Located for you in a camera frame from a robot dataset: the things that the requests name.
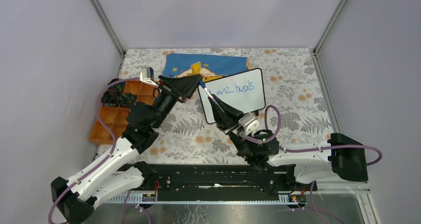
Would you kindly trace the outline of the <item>white marker pen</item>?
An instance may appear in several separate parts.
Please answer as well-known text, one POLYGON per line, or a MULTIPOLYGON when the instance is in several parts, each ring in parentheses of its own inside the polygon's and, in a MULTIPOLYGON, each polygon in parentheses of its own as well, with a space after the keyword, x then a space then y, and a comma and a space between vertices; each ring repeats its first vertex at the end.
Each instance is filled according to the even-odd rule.
POLYGON ((204 87, 203 88, 204 89, 204 91, 205 91, 205 93, 206 93, 206 95, 216 104, 216 105, 218 105, 218 102, 213 98, 213 96, 212 96, 212 94, 210 93, 210 91, 206 88, 206 87, 204 87))

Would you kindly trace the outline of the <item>black framed whiteboard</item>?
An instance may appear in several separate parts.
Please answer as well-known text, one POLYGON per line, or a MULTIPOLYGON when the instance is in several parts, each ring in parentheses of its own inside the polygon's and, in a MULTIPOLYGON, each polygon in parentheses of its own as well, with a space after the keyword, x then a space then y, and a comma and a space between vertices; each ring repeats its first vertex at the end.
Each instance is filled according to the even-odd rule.
POLYGON ((224 103, 242 111, 254 112, 266 107, 263 71, 255 68, 205 83, 207 90, 198 87, 201 104, 208 124, 215 122, 208 94, 216 95, 224 103))

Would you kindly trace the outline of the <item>blue marker cap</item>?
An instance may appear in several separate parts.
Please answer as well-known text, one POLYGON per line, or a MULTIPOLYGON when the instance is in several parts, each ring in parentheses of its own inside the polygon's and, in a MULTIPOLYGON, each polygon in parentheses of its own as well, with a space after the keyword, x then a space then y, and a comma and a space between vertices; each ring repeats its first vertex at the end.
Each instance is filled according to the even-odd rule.
POLYGON ((206 89, 206 85, 202 80, 199 80, 199 85, 202 87, 202 89, 206 89))

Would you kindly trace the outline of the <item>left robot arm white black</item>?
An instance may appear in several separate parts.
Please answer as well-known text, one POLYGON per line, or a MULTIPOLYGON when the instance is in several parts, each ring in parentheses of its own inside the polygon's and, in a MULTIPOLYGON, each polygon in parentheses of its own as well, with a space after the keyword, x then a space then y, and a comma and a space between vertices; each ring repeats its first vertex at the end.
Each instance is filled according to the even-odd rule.
POLYGON ((201 75, 170 78, 159 76, 159 95, 151 105, 137 101, 129 108, 128 125, 113 145, 97 160, 69 178, 57 177, 51 182, 53 212, 58 209, 67 224, 81 224, 109 199, 134 188, 147 190, 153 186, 152 168, 137 162, 124 173, 112 176, 122 165, 142 154, 157 139, 156 128, 163 123, 177 102, 190 99, 203 82, 201 75))

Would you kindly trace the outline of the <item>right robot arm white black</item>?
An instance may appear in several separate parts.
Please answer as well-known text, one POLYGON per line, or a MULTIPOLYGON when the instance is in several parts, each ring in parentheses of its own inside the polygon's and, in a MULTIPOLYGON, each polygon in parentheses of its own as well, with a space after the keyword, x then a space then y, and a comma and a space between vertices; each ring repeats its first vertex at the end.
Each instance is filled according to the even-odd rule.
POLYGON ((265 108, 265 115, 273 109, 278 118, 276 130, 259 129, 259 121, 253 113, 228 105, 213 95, 209 99, 218 129, 233 142, 237 155, 257 170, 268 167, 290 166, 292 172, 285 176, 285 184, 291 190, 303 184, 323 178, 339 177, 350 182, 368 181, 364 145, 340 133, 319 143, 303 144, 299 148, 282 146, 277 140, 281 130, 281 113, 273 105, 265 108))

